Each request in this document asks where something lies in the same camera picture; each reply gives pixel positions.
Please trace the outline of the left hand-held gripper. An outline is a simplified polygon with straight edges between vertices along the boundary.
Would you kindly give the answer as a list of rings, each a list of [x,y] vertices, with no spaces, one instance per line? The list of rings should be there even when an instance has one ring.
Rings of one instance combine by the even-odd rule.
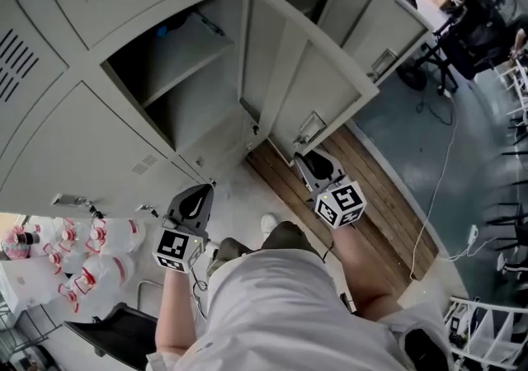
[[[212,185],[195,185],[172,199],[167,216],[179,226],[167,229],[161,223],[156,229],[152,254],[158,265],[184,274],[191,271],[209,241],[206,228],[214,192]]]

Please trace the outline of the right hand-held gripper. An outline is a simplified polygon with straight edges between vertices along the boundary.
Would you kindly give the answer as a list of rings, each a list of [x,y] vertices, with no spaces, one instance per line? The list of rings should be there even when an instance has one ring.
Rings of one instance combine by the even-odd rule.
[[[294,155],[297,171],[311,194],[308,206],[331,229],[358,220],[367,206],[359,183],[343,174],[341,163],[328,152],[314,149],[312,159]]]

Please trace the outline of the grey metal locker cabinet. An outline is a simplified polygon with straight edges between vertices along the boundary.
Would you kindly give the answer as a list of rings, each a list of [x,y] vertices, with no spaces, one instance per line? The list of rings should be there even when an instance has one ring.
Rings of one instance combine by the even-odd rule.
[[[286,1],[318,26],[327,0]],[[269,141],[242,24],[243,0],[0,0],[0,212],[145,217],[236,167]]]

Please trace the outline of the person's left forearm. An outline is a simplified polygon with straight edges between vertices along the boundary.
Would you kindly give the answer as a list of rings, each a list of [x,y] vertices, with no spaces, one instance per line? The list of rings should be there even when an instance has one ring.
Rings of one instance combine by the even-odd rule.
[[[196,341],[189,277],[166,270],[155,332],[157,352],[184,355]]]

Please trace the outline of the person's right forearm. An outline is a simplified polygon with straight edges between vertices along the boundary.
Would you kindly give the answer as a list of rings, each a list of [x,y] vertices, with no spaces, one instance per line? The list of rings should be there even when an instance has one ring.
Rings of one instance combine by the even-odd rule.
[[[332,231],[346,285],[357,314],[373,322],[402,310],[392,293],[388,280],[377,268],[375,257],[354,228]]]

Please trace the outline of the brown wooden plank platform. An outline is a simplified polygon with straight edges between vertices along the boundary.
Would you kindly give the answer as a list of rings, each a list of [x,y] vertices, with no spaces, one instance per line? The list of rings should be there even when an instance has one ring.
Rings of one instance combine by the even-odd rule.
[[[401,191],[346,126],[334,131],[319,147],[337,157],[345,172],[359,183],[367,206],[355,226],[368,252],[380,263],[390,288],[397,295],[403,294],[411,278],[424,277],[438,254],[438,247],[428,232],[422,230],[422,221]],[[247,162],[301,223],[329,247],[330,230],[309,207],[308,189],[271,142],[261,143],[248,154]]]

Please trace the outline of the person's olive trousers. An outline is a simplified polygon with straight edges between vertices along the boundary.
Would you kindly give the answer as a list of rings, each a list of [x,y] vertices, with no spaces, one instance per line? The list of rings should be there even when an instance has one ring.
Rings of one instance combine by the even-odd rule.
[[[291,221],[284,221],[278,223],[266,237],[258,251],[278,250],[278,249],[295,249],[301,251],[308,251],[316,255],[319,259],[321,256],[317,253],[314,247],[309,242],[304,232]],[[207,278],[222,265],[229,261],[235,260],[243,255],[254,253],[246,245],[237,241],[232,237],[225,238],[220,244],[219,248],[211,260],[210,265],[206,271]]]

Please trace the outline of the person's right white shoe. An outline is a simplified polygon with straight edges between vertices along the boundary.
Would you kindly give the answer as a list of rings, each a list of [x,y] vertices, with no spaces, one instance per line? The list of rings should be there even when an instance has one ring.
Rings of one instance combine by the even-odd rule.
[[[263,238],[267,239],[271,232],[277,227],[278,221],[274,214],[264,214],[261,218],[261,230]]]

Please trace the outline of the cluster of clear water jugs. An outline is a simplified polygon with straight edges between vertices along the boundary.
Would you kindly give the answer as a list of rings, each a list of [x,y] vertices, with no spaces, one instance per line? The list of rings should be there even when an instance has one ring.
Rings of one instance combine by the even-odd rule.
[[[94,311],[130,281],[132,255],[144,242],[146,228],[131,218],[57,218],[57,238],[45,253],[62,280],[57,292],[73,312]]]

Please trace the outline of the person's white shirt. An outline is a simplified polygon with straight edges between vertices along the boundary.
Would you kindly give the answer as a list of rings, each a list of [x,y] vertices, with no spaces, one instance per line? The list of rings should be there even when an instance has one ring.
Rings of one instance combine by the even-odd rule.
[[[446,329],[427,303],[377,322],[351,314],[323,262],[301,250],[257,251],[209,281],[205,333],[146,371],[452,371]]]

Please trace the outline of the black chair with metal legs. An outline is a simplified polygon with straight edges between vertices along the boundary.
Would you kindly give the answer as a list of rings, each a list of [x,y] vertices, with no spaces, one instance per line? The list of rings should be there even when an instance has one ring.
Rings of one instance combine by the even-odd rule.
[[[134,371],[145,371],[147,355],[155,351],[158,319],[139,309],[144,284],[163,288],[152,280],[141,280],[136,293],[137,308],[117,303],[104,319],[93,317],[89,323],[64,322],[63,326],[91,345],[97,356],[108,355]]]

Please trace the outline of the pink patterned bag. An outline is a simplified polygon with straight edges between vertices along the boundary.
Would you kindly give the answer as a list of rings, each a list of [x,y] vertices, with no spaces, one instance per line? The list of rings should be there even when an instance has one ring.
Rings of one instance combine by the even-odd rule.
[[[18,241],[24,233],[22,226],[14,226],[0,237],[0,247],[9,260],[23,260],[31,256],[31,247]]]

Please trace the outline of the white cubby shelf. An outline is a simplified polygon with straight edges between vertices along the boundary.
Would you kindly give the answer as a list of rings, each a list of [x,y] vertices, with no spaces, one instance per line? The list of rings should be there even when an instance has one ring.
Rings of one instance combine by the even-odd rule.
[[[455,371],[521,371],[528,308],[452,297],[444,315]]]

